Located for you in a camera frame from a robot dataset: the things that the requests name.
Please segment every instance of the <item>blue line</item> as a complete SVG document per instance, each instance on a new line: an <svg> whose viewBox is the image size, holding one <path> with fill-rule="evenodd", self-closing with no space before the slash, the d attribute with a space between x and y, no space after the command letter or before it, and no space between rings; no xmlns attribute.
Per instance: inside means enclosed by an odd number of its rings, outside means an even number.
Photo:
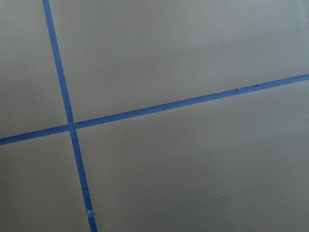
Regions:
<svg viewBox="0 0 309 232"><path fill-rule="evenodd" d="M57 133L65 132L68 130L69 130L68 125L65 125L65 126L59 126L59 127L53 127L49 129L29 132L25 134L19 134L19 135L0 139L0 146L27 140L27 139L34 139L34 138L39 138L39 137L43 137L43 136L47 136L51 134L57 134Z"/></svg>
<svg viewBox="0 0 309 232"><path fill-rule="evenodd" d="M45 17L46 17L49 37L50 37L52 50L54 54L60 89L62 93L62 99L63 99L64 108L65 108L66 115L67 115L68 127L69 127L69 131L71 135L78 175L79 175L79 179L80 179L80 183L82 187L84 203L85 203L86 210L88 212L88 222L89 222L91 232L96 232L97 231L96 221L95 221L94 214L93 214L87 179L86 179L85 170L84 170L82 154L81 154L81 150L80 150L80 146L78 142L76 128L74 125L73 112L72 112L72 107L70 103L67 83L65 80L64 72L63 72L63 66L61 62L60 51L58 47L56 31L55 31L55 26L53 22L49 0L43 0L43 6L44 6L44 11L45 11Z"/></svg>
<svg viewBox="0 0 309 232"><path fill-rule="evenodd" d="M126 118L152 114L152 113L156 113L156 112L160 112L160 111L175 109L175 108L193 105L193 104L198 104L198 103L202 103L202 102L209 102L209 101L213 101L213 100L217 100L217 99L221 99L221 98L232 97L232 96L236 96L236 95L239 95L239 94L255 92L255 91L259 91L259 90L263 90L263 89L284 86L284 85L288 85L288 84L291 84L291 83L307 81L307 80L309 80L309 74L289 77L289 78L285 78L285 79L281 79L281 80L277 80L277 81L265 82L265 83L262 83L260 85L242 87L240 89L232 89L232 90L224 91L224 92L221 92L221 93L213 93L213 94L204 95L204 96L200 96L200 97L196 97L196 98L190 98L190 99L181 100L181 101L174 101L174 102L170 102L170 103L166 103L166 104L162 104L162 105L151 106L151 107L143 108L143 109L139 109L139 110L133 110L133 111L125 112L125 113L94 118L94 119L90 119L90 120L86 120L86 121L82 121L82 122L77 122L77 123L75 123L75 127L76 127L76 129L91 127L91 126L95 126L95 125L99 125L99 124L105 124L105 123L109 123L109 122L119 121L119 120L126 119Z"/></svg>

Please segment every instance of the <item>blue tape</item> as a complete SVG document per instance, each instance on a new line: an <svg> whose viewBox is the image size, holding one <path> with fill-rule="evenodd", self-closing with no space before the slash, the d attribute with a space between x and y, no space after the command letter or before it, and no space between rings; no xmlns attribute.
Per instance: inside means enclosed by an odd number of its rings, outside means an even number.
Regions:
<svg viewBox="0 0 309 232"><path fill-rule="evenodd" d="M78 170L78 175L79 175L79 179L80 179L80 183L81 183L81 187L82 187L84 203L85 203L85 207L86 207L87 212L89 212L89 211L92 212L93 209L92 209L92 204L91 204L91 200L90 200L90 194L89 194L87 179L86 179L86 175L85 175L82 154L81 154L81 150L80 150L80 146L79 146L79 142L78 142L78 138L77 138L76 128L75 128L75 125L74 125L73 112L72 112L72 107L71 107L71 103L70 103L67 83L66 83L66 80L65 80L64 72L63 72L63 66L62 66L62 61L61 61L60 51L59 51L59 47L58 47L56 31L55 31L55 26L54 26L54 22L53 22L53 17L52 17L52 12L51 12L51 8L50 8L49 0L43 0L43 6L44 6L44 11L45 11L45 17L46 17L49 37L50 37L50 41L51 41L51 46L52 46L52 50L53 50L53 54L54 54L54 59L55 59L55 64L56 64L56 69L57 69L62 99L63 99L64 108L65 108L66 115L67 115L68 127L69 127L69 131L70 131L70 135L71 135L71 140L72 140L72 145L73 145L73 150L74 150L74 155L75 155L75 161L76 161L77 170ZM91 232L96 232L97 226L96 226L96 221L95 221L93 214L88 214L88 222L89 222Z"/></svg>
<svg viewBox="0 0 309 232"><path fill-rule="evenodd" d="M0 139L0 146L27 140L27 139L34 139L34 138L39 138L39 137L43 137L43 136L47 136L51 134L62 133L68 130L69 130L68 125L65 125L65 126L53 127L49 129L38 130L38 131L29 132L25 134L15 135L15 136L7 137L7 138L2 138Z"/></svg>
<svg viewBox="0 0 309 232"><path fill-rule="evenodd" d="M242 87L240 89L232 89L232 90L224 91L224 92L221 92L221 93L213 93L213 94L204 95L204 96L200 96L200 97L196 97L196 98L190 98L190 99L181 100L181 101L174 101L174 102L170 102L170 103L166 103L166 104L162 104L162 105L151 106L151 107L143 108L143 109L139 109L139 110L133 110L133 111L125 112L125 113L94 118L94 119L90 119L90 120L86 120L86 121L82 121L82 122L77 122L77 123L75 123L75 127L76 127L76 129L91 127L91 126L95 126L95 125L99 125L99 124L105 124L105 123L109 123L109 122L119 121L119 120L126 119L126 118L152 114L152 113L156 113L156 112L160 112L160 111L175 109L175 108L193 105L193 104L198 104L198 103L202 103L202 102L209 102L209 101L213 101L213 100L217 100L217 99L221 99L221 98L232 97L232 96L236 96L236 95L239 95L239 94L255 92L255 91L259 91L259 90L263 90L263 89L284 86L284 85L288 85L288 84L291 84L291 83L307 81L307 80L309 80L309 74L289 77L289 78L285 78L285 79L281 79L281 80L277 80L277 81L265 82L265 83L262 83L260 85Z"/></svg>

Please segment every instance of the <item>blue tape strip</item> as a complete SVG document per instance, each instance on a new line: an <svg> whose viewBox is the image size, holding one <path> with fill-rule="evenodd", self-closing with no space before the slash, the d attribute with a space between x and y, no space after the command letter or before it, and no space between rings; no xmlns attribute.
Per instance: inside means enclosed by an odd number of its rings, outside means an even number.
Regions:
<svg viewBox="0 0 309 232"><path fill-rule="evenodd" d="M7 138L2 138L0 139L0 146L27 140L27 139L34 139L34 138L39 138L39 137L43 137L43 136L47 136L51 134L57 134L57 133L65 132L68 130L69 130L68 125L65 125L65 126L53 127L53 128L48 128L44 130L38 130L38 131L29 132L25 134L15 135L15 136L7 137Z"/></svg>
<svg viewBox="0 0 309 232"><path fill-rule="evenodd" d="M239 95L239 94L255 92L255 91L259 91L259 90L263 90L263 89L284 86L284 85L288 85L288 84L291 84L291 83L307 81L307 80L309 80L309 74L289 77L289 78L285 78L285 79L281 79L281 80L277 80L277 81L265 82L265 83L262 83L260 85L242 87L240 89L232 89L232 90L224 91L224 92L221 92L221 93L213 93L213 94L204 95L204 96L200 96L200 97L196 97L196 98L190 98L190 99L186 99L186 100L175 101L175 102L171 102L171 103L152 106L152 107L143 108L143 109L134 110L134 111L129 111L129 112L125 112L125 113L120 113L120 114L115 114L115 115L111 115L111 116L99 117L99 118L90 119L90 120L86 120L86 121L82 121L82 122L77 122L77 123L75 123L75 127L76 127L76 129L91 127L91 126L95 126L95 125L99 125L99 124L105 124L105 123L108 123L108 122L114 122L114 121L118 121L118 120L122 120L122 119L126 119L126 118L152 114L152 113L156 113L156 112L160 112L160 111L175 109L175 108L193 105L193 104L202 103L202 102L209 102L209 101L212 101L212 100L232 97L232 96L236 96L236 95Z"/></svg>
<svg viewBox="0 0 309 232"><path fill-rule="evenodd" d="M82 154L81 154L81 150L80 150L80 146L79 146L79 142L77 138L76 128L74 125L73 112L72 112L72 107L70 103L67 83L65 80L64 72L63 72L63 66L61 62L60 51L59 51L58 42L56 38L56 31L55 31L55 26L53 22L49 0L43 0L43 6L44 6L44 11L45 11L45 17L46 17L49 37L50 37L52 50L54 54L60 89L61 89L63 103L64 103L64 108L67 114L68 127L69 127L69 131L71 135L78 175L79 175L79 179L80 179L80 183L82 187L84 203L85 203L87 212L89 211L92 212L93 209L92 209L92 204L90 200L90 194L89 194L87 179L85 175ZM97 227L96 227L96 221L95 221L93 214L88 214L88 222L89 222L91 232L96 232Z"/></svg>

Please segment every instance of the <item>gray surface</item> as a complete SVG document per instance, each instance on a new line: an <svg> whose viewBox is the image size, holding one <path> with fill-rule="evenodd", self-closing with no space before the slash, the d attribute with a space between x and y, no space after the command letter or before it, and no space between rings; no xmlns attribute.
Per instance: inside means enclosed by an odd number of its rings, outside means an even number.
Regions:
<svg viewBox="0 0 309 232"><path fill-rule="evenodd" d="M68 132L0 146L0 231L89 231Z"/></svg>
<svg viewBox="0 0 309 232"><path fill-rule="evenodd" d="M98 231L307 232L308 88L78 130Z"/></svg>
<svg viewBox="0 0 309 232"><path fill-rule="evenodd" d="M67 124L42 1L0 5L0 138Z"/></svg>
<svg viewBox="0 0 309 232"><path fill-rule="evenodd" d="M53 0L76 121L309 73L302 0Z"/></svg>

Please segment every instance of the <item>floor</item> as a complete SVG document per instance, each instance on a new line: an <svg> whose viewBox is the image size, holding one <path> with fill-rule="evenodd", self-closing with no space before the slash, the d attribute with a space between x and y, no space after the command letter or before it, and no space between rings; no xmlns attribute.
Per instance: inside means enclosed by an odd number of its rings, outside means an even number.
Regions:
<svg viewBox="0 0 309 232"><path fill-rule="evenodd" d="M1 0L0 231L307 232L307 0Z"/></svg>

